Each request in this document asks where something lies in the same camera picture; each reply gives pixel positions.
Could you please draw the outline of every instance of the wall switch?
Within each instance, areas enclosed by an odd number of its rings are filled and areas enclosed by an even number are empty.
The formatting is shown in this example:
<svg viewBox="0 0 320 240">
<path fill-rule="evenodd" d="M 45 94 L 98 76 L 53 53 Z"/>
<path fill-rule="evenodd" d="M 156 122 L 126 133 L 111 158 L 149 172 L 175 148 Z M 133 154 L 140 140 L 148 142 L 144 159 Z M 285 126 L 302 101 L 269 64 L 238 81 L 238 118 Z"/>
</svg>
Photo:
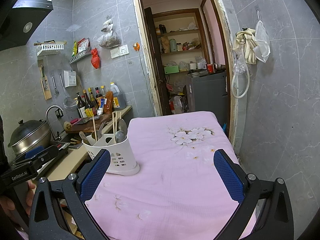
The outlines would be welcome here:
<svg viewBox="0 0 320 240">
<path fill-rule="evenodd" d="M 120 57 L 119 48 L 110 50 L 111 58 Z"/>
<path fill-rule="evenodd" d="M 127 45 L 124 45 L 124 46 L 119 47 L 119 51 L 120 51 L 120 56 L 123 56 L 123 55 L 129 54 L 128 44 L 127 44 Z"/>
</svg>

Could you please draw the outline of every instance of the pot lid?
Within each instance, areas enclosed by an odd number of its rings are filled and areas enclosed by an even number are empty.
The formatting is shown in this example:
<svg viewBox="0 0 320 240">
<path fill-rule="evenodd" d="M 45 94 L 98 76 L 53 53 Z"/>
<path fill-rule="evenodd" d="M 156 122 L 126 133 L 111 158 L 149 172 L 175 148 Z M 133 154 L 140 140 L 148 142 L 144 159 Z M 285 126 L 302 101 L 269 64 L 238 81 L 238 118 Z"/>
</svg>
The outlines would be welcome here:
<svg viewBox="0 0 320 240">
<path fill-rule="evenodd" d="M 43 126 L 47 121 L 42 120 L 29 120 L 27 122 L 23 122 L 23 120 L 20 120 L 18 122 L 19 127 L 16 128 L 10 138 L 10 143 L 8 144 L 8 147 L 12 147 L 16 143 L 22 141 L 25 139 L 28 135 L 33 133 L 35 130 L 39 129 L 41 126 Z"/>
</svg>

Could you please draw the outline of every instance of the red plastic bag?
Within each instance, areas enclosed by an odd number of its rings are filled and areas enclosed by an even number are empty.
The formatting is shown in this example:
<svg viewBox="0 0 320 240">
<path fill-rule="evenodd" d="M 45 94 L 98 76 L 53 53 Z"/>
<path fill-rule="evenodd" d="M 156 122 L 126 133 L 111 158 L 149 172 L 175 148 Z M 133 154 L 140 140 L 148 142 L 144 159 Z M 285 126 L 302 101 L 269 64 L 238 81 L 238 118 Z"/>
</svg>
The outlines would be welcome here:
<svg viewBox="0 0 320 240">
<path fill-rule="evenodd" d="M 94 68 L 99 68 L 100 66 L 100 58 L 98 55 L 98 50 L 97 48 L 94 48 L 93 50 L 91 50 L 91 54 L 92 54 L 92 59 L 91 59 L 91 64 Z"/>
</svg>

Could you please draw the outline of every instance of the screw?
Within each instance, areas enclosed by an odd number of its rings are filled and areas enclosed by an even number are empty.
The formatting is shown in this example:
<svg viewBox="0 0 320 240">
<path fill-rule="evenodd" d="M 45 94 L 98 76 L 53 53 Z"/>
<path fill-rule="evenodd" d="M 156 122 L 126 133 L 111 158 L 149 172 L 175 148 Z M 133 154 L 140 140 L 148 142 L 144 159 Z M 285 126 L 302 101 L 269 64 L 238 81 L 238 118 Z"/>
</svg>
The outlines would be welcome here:
<svg viewBox="0 0 320 240">
<path fill-rule="evenodd" d="M 256 175 L 250 173 L 250 174 L 248 174 L 248 178 L 249 178 L 249 180 L 255 180 L 257 177 L 256 177 Z"/>
<path fill-rule="evenodd" d="M 280 183 L 280 184 L 284 184 L 284 180 L 281 179 L 281 178 L 278 178 L 277 181 L 278 181 L 278 183 Z"/>
<path fill-rule="evenodd" d="M 39 179 L 39 182 L 40 182 L 40 183 L 44 183 L 46 180 L 47 180 L 46 177 L 41 177 L 41 178 Z"/>
<path fill-rule="evenodd" d="M 71 174 L 69 174 L 68 179 L 73 180 L 76 178 L 76 176 L 77 175 L 75 173 L 71 173 Z"/>
</svg>

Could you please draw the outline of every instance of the wooden cutting board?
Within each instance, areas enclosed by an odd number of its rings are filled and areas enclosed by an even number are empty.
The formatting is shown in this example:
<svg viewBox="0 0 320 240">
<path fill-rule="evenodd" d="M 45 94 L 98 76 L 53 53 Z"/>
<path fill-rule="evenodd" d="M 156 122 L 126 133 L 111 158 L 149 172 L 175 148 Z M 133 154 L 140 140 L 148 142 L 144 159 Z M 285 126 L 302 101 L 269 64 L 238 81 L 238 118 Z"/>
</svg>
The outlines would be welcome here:
<svg viewBox="0 0 320 240">
<path fill-rule="evenodd" d="M 96 123 L 96 130 L 98 130 L 100 128 L 100 125 L 105 121 L 106 124 L 112 120 L 112 114 L 102 114 L 100 115 L 100 118 L 98 120 L 95 120 Z M 93 121 L 90 120 L 87 123 L 84 124 L 73 124 L 72 128 L 68 131 L 66 131 L 66 133 L 79 133 L 79 132 L 93 132 Z"/>
</svg>

